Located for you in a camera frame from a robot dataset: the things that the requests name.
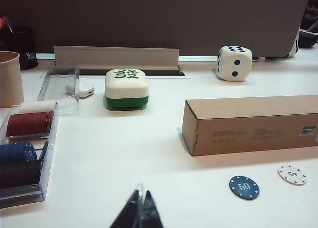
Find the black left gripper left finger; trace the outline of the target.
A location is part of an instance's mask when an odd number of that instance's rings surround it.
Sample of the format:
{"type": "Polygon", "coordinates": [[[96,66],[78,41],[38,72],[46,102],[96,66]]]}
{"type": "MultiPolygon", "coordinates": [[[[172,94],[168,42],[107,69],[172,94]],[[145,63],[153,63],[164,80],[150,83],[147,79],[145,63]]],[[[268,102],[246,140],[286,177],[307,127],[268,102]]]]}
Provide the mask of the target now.
{"type": "Polygon", "coordinates": [[[116,218],[117,228],[138,228],[142,200],[144,194],[144,185],[139,183],[128,198],[125,206],[116,218]]]}

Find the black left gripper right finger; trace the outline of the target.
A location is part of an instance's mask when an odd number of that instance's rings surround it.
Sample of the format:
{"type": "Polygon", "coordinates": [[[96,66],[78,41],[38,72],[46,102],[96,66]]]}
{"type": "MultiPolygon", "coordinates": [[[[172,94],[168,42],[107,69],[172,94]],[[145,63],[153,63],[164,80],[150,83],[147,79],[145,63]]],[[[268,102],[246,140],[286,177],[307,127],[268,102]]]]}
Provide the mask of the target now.
{"type": "Polygon", "coordinates": [[[159,212],[150,190],[146,192],[143,206],[143,227],[144,228],[163,228],[159,212]]]}

